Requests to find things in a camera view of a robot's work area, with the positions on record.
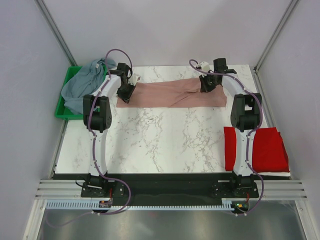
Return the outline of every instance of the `marble tabletop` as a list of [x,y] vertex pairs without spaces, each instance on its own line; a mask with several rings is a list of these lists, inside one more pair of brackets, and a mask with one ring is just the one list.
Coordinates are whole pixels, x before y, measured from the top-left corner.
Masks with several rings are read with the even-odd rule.
[[[255,83],[248,65],[230,65],[252,92]],[[133,72],[142,83],[198,77],[190,66],[142,66]],[[116,108],[110,100],[112,124],[106,139],[109,173],[225,172],[224,126],[231,126],[233,98],[226,107]],[[263,117],[262,127],[267,127]],[[59,153],[56,174],[88,173],[90,135],[83,120],[70,120]]]

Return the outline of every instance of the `gray wall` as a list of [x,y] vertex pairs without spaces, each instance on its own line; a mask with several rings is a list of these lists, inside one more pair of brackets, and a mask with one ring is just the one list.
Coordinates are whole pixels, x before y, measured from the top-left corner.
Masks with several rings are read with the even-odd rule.
[[[255,65],[290,0],[43,0],[79,65],[113,48],[135,66]],[[112,54],[126,61],[122,54]]]
[[22,238],[62,121],[54,110],[69,63],[33,0],[0,7],[0,239]]
[[288,151],[320,226],[320,1],[302,0],[260,76]]

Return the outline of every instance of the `gray floor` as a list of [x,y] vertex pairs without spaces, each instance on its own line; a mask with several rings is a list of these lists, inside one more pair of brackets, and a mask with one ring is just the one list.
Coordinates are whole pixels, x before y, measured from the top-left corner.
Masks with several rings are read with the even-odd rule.
[[[50,210],[48,220],[62,224],[84,212]],[[128,210],[111,216],[90,214],[57,229],[45,224],[43,234],[45,240],[306,239],[294,202],[262,202],[248,216],[238,217],[219,211]]]

